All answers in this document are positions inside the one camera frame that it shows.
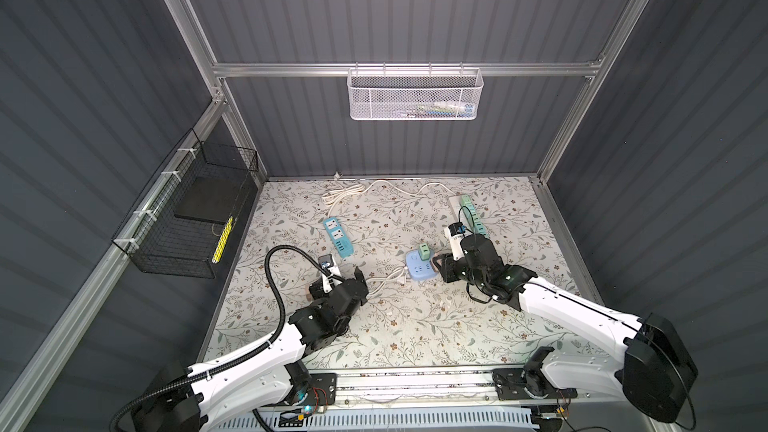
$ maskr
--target floral tablecloth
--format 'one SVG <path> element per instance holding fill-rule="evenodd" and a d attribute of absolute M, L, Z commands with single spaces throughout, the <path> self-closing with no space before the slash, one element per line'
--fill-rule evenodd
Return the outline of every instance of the floral tablecloth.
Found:
<path fill-rule="evenodd" d="M 524 177 L 447 178 L 458 194 L 469 194 L 482 222 L 507 264 L 531 268 L 550 282 L 577 293 L 568 266 Z M 427 180 L 394 180 L 415 192 Z M 235 350 L 272 331 L 277 310 L 264 277 L 264 255 L 274 245 L 291 244 L 309 254 L 336 253 L 322 225 L 327 207 L 321 195 L 338 183 L 268 182 L 250 224 L 240 259 L 206 360 Z M 404 265 L 405 253 L 426 242 L 448 250 L 443 228 L 453 222 L 448 193 L 428 187 L 419 197 L 404 196 L 376 184 L 364 196 L 345 198 L 333 210 L 352 240 L 354 255 L 339 260 L 351 276 L 358 265 L 367 276 L 383 276 Z M 306 286 L 319 275 L 294 252 L 272 257 L 270 268 L 290 315 L 308 303 Z M 600 353 L 586 340 L 543 318 L 510 307 L 473 302 L 466 284 L 444 284 L 439 276 L 424 282 L 391 283 L 360 308 L 350 331 L 304 361 L 309 369 L 389 368 L 429 365 L 519 363 L 541 345 L 582 354 Z M 473 290 L 476 296 L 480 292 Z"/>

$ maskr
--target bracket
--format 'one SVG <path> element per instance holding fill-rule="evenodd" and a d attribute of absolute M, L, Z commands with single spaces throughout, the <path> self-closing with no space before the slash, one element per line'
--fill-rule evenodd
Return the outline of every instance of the bracket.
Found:
<path fill-rule="evenodd" d="M 524 383 L 519 382 L 523 367 L 493 369 L 493 383 L 499 400 L 529 400 L 535 399 L 526 390 Z M 549 383 L 545 385 L 546 395 L 541 399 L 573 399 L 578 396 L 576 389 L 556 389 Z"/>

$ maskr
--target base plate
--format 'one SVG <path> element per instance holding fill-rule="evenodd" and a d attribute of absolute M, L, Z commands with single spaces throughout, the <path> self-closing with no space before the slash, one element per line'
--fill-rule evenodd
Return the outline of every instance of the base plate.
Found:
<path fill-rule="evenodd" d="M 501 375 L 503 377 L 508 375 L 519 376 L 522 372 L 523 367 L 493 369 L 492 374 L 494 377 L 494 384 L 496 384 L 496 395 L 500 400 L 535 399 L 534 397 L 528 395 L 528 392 L 525 391 L 522 385 L 514 384 L 512 380 L 504 380 L 504 382 L 508 385 L 501 385 L 499 384 L 500 380 L 496 380 L 497 375 Z M 576 397 L 576 389 L 556 389 L 548 384 L 547 395 L 542 397 L 542 399 L 573 399 Z"/>
<path fill-rule="evenodd" d="M 312 374 L 312 381 L 310 386 L 317 390 L 317 397 L 315 397 L 312 389 L 308 390 L 304 400 L 299 402 L 296 407 L 303 407 L 305 405 L 311 405 L 315 407 L 315 403 L 318 406 L 321 405 L 333 405 L 336 402 L 336 374 Z"/>

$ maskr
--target power strip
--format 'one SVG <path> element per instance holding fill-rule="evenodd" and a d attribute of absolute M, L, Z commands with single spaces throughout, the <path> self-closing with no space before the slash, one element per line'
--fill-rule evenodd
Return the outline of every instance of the power strip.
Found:
<path fill-rule="evenodd" d="M 328 235 L 331 237 L 331 242 L 336 246 L 336 250 L 339 251 L 339 255 L 341 255 L 342 258 L 349 257 L 355 253 L 352 249 L 350 239 L 344 233 L 344 229 L 341 228 L 339 219 L 336 217 L 328 217 L 322 224 L 326 226 Z"/>
<path fill-rule="evenodd" d="M 451 204 L 451 209 L 453 210 L 454 216 L 456 216 L 456 220 L 462 222 L 467 226 L 467 229 L 473 233 L 485 235 L 486 238 L 490 238 L 488 236 L 488 230 L 480 221 L 480 215 L 472 204 L 472 199 L 469 196 L 450 197 L 448 198 L 448 202 Z"/>

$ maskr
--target red wire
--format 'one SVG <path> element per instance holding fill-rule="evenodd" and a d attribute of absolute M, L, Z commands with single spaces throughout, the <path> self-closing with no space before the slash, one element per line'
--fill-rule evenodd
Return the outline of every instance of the red wire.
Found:
<path fill-rule="evenodd" d="M 322 395 L 326 396 L 326 407 L 328 407 L 328 394 L 326 394 L 324 389 L 315 389 L 315 390 L 320 390 L 320 392 L 322 392 Z"/>

